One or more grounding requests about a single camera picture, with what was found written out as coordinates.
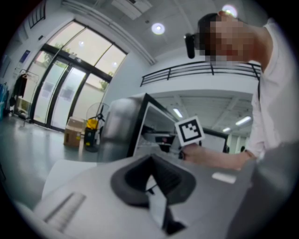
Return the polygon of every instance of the black and white marker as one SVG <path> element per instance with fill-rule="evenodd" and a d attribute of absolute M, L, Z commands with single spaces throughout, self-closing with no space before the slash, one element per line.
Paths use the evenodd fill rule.
<path fill-rule="evenodd" d="M 196 143 L 205 138 L 197 116 L 175 123 L 181 146 Z"/>

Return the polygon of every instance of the person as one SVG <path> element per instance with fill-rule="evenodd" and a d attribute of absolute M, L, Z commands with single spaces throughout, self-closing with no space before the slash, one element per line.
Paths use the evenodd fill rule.
<path fill-rule="evenodd" d="M 209 61 L 259 62 L 259 86 L 252 98 L 253 124 L 246 150 L 226 154 L 191 144 L 183 148 L 186 161 L 210 167 L 240 169 L 248 159 L 299 136 L 297 63 L 282 30 L 272 19 L 255 27 L 220 11 L 198 22 L 195 49 Z"/>

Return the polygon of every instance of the tree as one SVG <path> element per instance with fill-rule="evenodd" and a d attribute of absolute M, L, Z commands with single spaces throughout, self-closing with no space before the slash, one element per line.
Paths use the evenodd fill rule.
<path fill-rule="evenodd" d="M 107 86 L 108 86 L 108 82 L 106 82 L 106 81 L 100 81 L 100 84 L 102 86 L 102 91 L 105 91 L 106 88 L 107 88 Z"/>
<path fill-rule="evenodd" d="M 64 46 L 63 43 L 55 43 L 55 47 L 58 48 L 58 49 L 62 48 L 63 46 Z M 70 52 L 70 50 L 71 49 L 69 49 L 69 48 L 64 49 L 64 51 L 66 51 L 68 53 Z M 43 65 L 44 65 L 45 68 L 47 68 L 49 66 L 53 56 L 48 54 L 47 52 L 44 52 L 43 54 L 44 54 L 44 58 L 45 58 L 45 61 L 43 62 Z M 55 64 L 60 66 L 60 67 L 63 67 L 63 68 L 66 67 L 66 64 L 61 63 L 61 62 L 55 62 Z"/>

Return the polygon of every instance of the recessed light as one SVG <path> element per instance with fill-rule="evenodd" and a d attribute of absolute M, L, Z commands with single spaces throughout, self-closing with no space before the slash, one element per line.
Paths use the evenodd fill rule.
<path fill-rule="evenodd" d="M 183 117 L 181 112 L 178 109 L 174 108 L 173 111 L 178 115 L 178 117 L 180 117 L 180 118 Z"/>
<path fill-rule="evenodd" d="M 232 5 L 224 5 L 222 10 L 235 18 L 238 16 L 237 10 Z"/>
<path fill-rule="evenodd" d="M 222 132 L 230 131 L 230 128 L 225 128 Z"/>
<path fill-rule="evenodd" d="M 244 123 L 246 123 L 246 122 L 248 122 L 248 121 L 250 121 L 251 120 L 251 117 L 250 116 L 246 116 L 246 117 L 244 117 L 243 119 L 241 119 L 241 120 L 239 120 L 238 122 L 236 122 L 236 124 L 235 125 L 242 125 L 242 124 L 244 124 Z"/>
<path fill-rule="evenodd" d="M 156 35 L 161 35 L 165 32 L 165 27 L 161 23 L 155 23 L 151 26 L 151 30 Z"/>

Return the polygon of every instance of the fluorescent light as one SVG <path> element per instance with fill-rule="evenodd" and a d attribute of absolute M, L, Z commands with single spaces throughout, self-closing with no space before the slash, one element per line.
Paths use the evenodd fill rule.
<path fill-rule="evenodd" d="M 178 115 L 178 117 L 180 117 L 180 118 L 183 117 L 181 112 L 178 109 L 174 108 L 173 111 Z"/>
<path fill-rule="evenodd" d="M 225 128 L 225 129 L 223 130 L 223 132 L 227 132 L 227 131 L 230 131 L 230 128 Z"/>
<path fill-rule="evenodd" d="M 250 120 L 251 120 L 251 117 L 250 116 L 246 116 L 245 118 L 243 118 L 243 119 L 239 120 L 238 122 L 236 122 L 235 125 L 239 126 L 239 125 L 244 124 L 244 123 L 246 123 L 246 122 L 248 122 Z"/>

